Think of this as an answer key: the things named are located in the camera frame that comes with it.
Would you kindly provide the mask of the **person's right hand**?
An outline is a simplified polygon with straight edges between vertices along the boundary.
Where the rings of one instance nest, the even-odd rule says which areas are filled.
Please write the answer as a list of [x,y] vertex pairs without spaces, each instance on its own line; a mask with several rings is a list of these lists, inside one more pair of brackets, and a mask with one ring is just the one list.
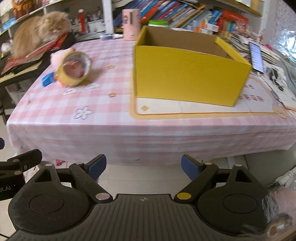
[[295,240],[295,192],[276,187],[262,201],[267,220],[263,240]]

